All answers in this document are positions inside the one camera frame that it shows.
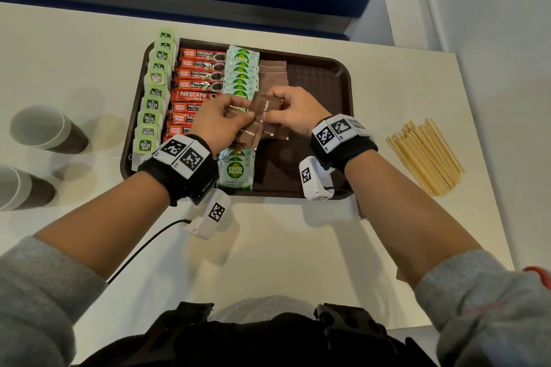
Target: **pile of wooden sticks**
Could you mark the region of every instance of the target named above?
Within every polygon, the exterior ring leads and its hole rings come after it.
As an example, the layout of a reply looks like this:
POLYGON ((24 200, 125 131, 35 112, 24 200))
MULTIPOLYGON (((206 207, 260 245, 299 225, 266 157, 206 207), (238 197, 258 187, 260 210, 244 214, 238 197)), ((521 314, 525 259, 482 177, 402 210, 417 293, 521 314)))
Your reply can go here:
POLYGON ((410 121, 386 141, 428 194, 443 196, 461 182, 465 171, 432 119, 420 126, 410 121))

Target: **sleeve cuff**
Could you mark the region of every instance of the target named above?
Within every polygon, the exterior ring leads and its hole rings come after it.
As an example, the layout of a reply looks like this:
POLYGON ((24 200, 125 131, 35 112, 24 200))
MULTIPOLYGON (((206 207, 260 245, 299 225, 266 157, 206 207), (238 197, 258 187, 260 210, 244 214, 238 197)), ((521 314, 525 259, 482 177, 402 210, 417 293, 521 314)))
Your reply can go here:
POLYGON ((40 288, 75 323, 107 287, 79 261, 34 237, 26 237, 0 261, 12 273, 40 288))
POLYGON ((424 275, 415 289, 415 296, 432 324, 441 331, 446 323, 459 315, 465 296, 488 274, 507 269, 489 252, 468 251, 438 264, 424 275))

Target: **gray shirt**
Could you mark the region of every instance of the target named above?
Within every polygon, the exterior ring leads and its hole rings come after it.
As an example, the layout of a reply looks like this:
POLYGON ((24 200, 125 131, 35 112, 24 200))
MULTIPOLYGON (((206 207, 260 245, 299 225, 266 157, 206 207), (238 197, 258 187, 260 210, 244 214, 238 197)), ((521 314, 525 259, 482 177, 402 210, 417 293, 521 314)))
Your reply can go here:
MULTIPOLYGON (((415 294, 441 332, 440 363, 551 365, 546 276, 508 271, 486 251, 466 252, 433 268, 415 294)), ((69 365, 75 355, 72 327, 105 288, 80 262, 24 238, 0 256, 0 365, 69 365)))

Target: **table surface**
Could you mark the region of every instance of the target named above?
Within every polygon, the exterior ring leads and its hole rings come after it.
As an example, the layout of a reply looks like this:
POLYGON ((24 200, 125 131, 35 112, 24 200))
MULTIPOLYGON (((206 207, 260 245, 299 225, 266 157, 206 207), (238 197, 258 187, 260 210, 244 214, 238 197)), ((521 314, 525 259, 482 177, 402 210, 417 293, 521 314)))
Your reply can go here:
MULTIPOLYGON (((463 182, 437 198, 487 250, 513 268, 456 57, 431 52, 187 23, 0 3, 2 162, 42 176, 59 190, 47 207, 0 213, 0 251, 115 186, 141 59, 159 28, 182 38, 334 58, 350 72, 354 114, 380 153, 410 176, 385 142, 431 117, 465 168, 463 182), (9 136, 16 111, 60 107, 92 148, 59 155, 9 136)), ((388 329, 429 324, 354 198, 322 204, 285 198, 231 198, 231 217, 203 241, 171 228, 125 269, 75 327, 77 358, 144 332, 182 300, 216 308, 286 294, 312 304, 366 308, 388 329)), ((143 241, 192 209, 169 208, 143 241)))

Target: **hand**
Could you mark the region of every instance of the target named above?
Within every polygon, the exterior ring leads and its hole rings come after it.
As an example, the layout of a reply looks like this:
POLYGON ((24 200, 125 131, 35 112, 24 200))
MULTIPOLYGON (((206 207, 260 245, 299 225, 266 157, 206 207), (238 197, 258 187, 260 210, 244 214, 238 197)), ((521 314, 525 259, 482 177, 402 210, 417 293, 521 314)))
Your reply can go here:
POLYGON ((269 95, 284 99, 284 110, 271 110, 264 120, 272 124, 282 124, 303 135, 310 135, 312 130, 331 114, 302 87, 275 85, 268 91, 269 95))
POLYGON ((224 109, 230 105, 248 109, 251 107, 251 101, 239 96, 223 94, 203 103, 195 115, 190 134, 203 138, 213 155, 228 148, 238 130, 250 124, 255 118, 254 112, 241 114, 232 119, 225 118, 224 109))

